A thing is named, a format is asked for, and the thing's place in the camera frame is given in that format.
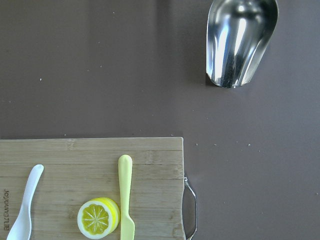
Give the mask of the white plastic spoon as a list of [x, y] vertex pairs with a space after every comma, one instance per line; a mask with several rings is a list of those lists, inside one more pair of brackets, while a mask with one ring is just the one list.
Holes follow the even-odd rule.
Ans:
[[44, 171], [42, 164], [35, 165], [28, 176], [18, 216], [11, 227], [7, 240], [29, 240], [32, 233], [31, 206], [38, 182]]

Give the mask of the yellow plastic knife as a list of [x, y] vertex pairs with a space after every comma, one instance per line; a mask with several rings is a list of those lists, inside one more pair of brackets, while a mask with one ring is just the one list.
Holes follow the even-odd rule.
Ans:
[[118, 159], [118, 180], [120, 193], [120, 239], [135, 238], [135, 222], [130, 216], [130, 194], [132, 183], [133, 160], [124, 154]]

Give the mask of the bamboo cutting board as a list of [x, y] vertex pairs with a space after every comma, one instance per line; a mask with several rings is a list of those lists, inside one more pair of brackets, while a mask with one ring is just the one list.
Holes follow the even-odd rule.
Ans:
[[43, 173], [31, 220], [33, 240], [82, 240], [80, 207], [93, 198], [120, 202], [118, 159], [133, 161], [129, 214], [137, 240], [188, 240], [195, 198], [184, 171], [181, 137], [3, 139], [0, 142], [0, 237], [6, 239], [32, 168]]

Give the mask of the yellow lemon half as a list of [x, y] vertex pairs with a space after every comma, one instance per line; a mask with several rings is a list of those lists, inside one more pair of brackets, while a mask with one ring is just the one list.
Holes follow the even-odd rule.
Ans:
[[99, 240], [115, 231], [120, 218], [120, 209], [114, 200], [98, 197], [85, 202], [80, 207], [77, 225], [85, 237]]

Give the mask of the steel scoop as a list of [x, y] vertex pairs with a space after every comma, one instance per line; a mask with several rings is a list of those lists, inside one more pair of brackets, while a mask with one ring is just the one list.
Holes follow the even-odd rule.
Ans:
[[206, 74], [218, 87], [251, 82], [279, 16], [276, 0], [214, 0], [206, 27]]

